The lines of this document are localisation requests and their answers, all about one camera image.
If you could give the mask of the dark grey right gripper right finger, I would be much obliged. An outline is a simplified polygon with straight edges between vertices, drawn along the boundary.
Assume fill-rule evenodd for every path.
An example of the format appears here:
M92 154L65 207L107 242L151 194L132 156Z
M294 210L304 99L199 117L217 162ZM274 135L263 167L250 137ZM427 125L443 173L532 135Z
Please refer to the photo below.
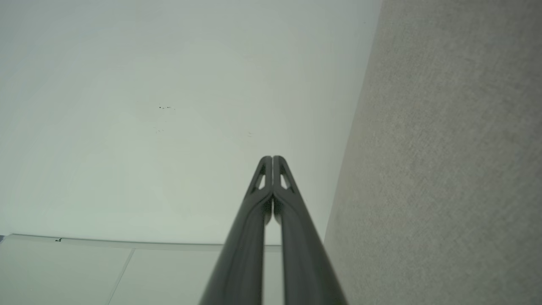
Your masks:
M346 305L292 172L279 155L274 156L274 216L282 230L284 303Z

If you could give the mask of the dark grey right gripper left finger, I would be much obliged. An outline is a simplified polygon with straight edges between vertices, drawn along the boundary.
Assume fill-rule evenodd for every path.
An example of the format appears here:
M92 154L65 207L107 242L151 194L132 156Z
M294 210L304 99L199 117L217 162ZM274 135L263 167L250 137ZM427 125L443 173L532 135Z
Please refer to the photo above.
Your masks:
M272 216L272 157L261 158L199 302L260 305L265 226Z

